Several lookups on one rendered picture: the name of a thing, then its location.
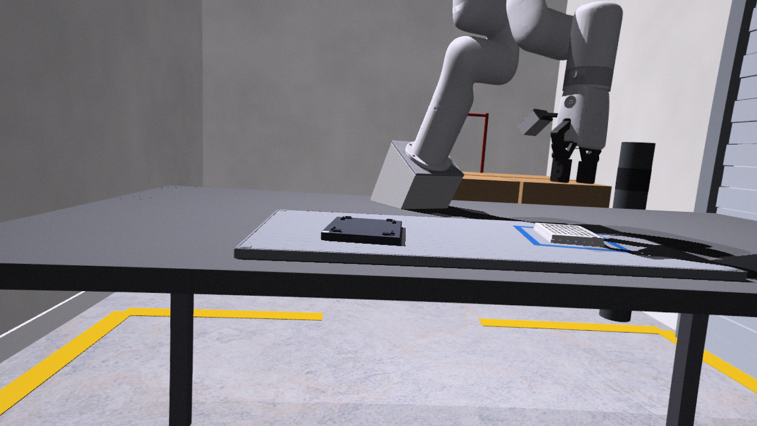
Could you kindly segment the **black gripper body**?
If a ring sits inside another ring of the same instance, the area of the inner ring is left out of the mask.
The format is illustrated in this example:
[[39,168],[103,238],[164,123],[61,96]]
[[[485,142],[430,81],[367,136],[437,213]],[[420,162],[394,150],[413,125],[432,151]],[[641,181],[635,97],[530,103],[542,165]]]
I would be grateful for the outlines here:
[[570,129],[564,133],[564,142],[572,141],[587,149],[605,147],[610,90],[609,86],[594,84],[563,87],[556,127],[566,118],[571,119]]

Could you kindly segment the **blue tape outline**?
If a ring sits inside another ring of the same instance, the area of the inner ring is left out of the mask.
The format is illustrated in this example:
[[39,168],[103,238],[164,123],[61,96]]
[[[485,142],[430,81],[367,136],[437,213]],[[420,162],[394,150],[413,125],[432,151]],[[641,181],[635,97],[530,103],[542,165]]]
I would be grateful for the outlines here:
[[[513,226],[514,226],[514,228],[516,228],[517,230],[519,230],[519,232],[521,234],[523,234],[526,237],[526,239],[528,239],[530,242],[532,242],[533,245],[536,245],[536,246],[556,246],[556,245],[540,244],[537,240],[533,239],[533,237],[531,235],[527,234],[527,232],[521,228],[521,227],[524,227],[524,226],[515,226],[515,225],[513,225]],[[585,247],[578,247],[578,246],[559,246],[559,247],[575,248],[575,249],[577,249],[577,248],[579,248],[579,249],[595,249],[595,250],[603,250],[603,251],[617,251],[618,253],[633,253],[629,249],[624,248],[623,246],[620,246],[620,245],[618,245],[618,244],[614,243],[613,241],[610,241],[610,240],[608,240],[606,238],[604,238],[604,241],[606,241],[609,244],[611,244],[613,246],[616,246],[617,248],[622,249],[622,250],[600,249],[600,248],[585,248]]]

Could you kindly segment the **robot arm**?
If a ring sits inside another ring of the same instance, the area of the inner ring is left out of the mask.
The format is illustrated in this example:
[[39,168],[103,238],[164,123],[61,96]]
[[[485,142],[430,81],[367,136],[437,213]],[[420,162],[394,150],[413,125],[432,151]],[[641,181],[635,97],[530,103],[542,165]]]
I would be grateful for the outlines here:
[[622,18],[623,9],[614,2],[585,4],[573,16],[547,8],[545,0],[452,0],[455,26],[487,39],[460,36],[449,45],[417,138],[406,146],[407,156],[435,172],[450,168],[449,154],[473,104],[473,84],[503,85],[513,79],[519,47],[566,60],[563,87],[612,87]]

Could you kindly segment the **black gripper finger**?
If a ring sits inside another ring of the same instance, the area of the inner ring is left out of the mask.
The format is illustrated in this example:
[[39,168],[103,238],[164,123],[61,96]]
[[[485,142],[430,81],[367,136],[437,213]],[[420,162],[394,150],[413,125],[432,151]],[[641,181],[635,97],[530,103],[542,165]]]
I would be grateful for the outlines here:
[[[570,129],[571,119],[566,118],[551,131],[552,168],[551,182],[568,183],[571,173],[571,153],[577,143],[564,142],[564,133]],[[566,149],[567,148],[567,149]]]
[[[578,162],[578,173],[576,182],[594,184],[597,174],[597,163],[599,161],[599,155],[601,150],[597,149],[580,149],[581,161]],[[588,153],[586,153],[588,151]]]

